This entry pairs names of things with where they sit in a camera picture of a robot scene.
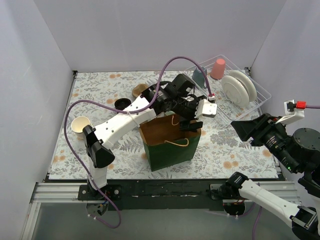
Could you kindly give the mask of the green paper bag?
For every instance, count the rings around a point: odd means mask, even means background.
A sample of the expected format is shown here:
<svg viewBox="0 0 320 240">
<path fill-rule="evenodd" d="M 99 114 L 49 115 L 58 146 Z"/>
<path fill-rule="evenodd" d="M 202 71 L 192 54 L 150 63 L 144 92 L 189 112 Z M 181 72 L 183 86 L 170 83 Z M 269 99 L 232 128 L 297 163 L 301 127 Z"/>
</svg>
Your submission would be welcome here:
<svg viewBox="0 0 320 240">
<path fill-rule="evenodd" d="M 201 137 L 201 129 L 181 131 L 180 116 L 172 114 L 142 123 L 139 133 L 151 171 L 191 160 Z"/>
</svg>

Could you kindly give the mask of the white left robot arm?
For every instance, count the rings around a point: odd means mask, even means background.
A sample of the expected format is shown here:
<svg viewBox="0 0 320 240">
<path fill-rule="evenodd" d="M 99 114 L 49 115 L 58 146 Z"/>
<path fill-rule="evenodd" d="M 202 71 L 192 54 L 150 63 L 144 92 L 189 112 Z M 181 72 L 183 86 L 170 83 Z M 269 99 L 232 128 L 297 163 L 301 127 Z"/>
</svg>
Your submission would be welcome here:
<svg viewBox="0 0 320 240">
<path fill-rule="evenodd" d="M 196 120 L 204 114 L 208 98 L 191 91 L 195 84 L 184 73 L 173 81 L 161 81 L 145 89 L 132 103 L 107 121 L 92 127 L 86 125 L 82 132 L 87 155 L 89 156 L 89 194 L 95 200 L 106 196 L 107 168 L 115 160 L 111 149 L 128 132 L 144 122 L 153 121 L 158 115 L 172 111 L 177 117 L 176 127 L 165 127 L 153 138 L 166 133 L 172 137 L 178 134 L 195 133 L 202 126 Z"/>
</svg>

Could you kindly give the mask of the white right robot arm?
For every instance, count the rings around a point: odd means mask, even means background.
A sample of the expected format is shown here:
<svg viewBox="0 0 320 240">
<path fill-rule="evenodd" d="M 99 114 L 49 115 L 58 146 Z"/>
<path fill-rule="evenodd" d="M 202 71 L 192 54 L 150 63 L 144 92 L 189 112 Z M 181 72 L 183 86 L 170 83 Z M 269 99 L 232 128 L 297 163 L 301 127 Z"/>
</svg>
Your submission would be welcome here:
<svg viewBox="0 0 320 240">
<path fill-rule="evenodd" d="M 238 171 L 234 172 L 218 193 L 224 199 L 250 200 L 289 226 L 300 240 L 320 238 L 320 133 L 303 127 L 287 134 L 280 117 L 268 113 L 253 120 L 232 121 L 241 141 L 251 140 L 253 147 L 266 149 L 290 174 L 300 174 L 297 183 L 313 199 L 314 206 L 298 205 L 271 193 Z"/>
</svg>

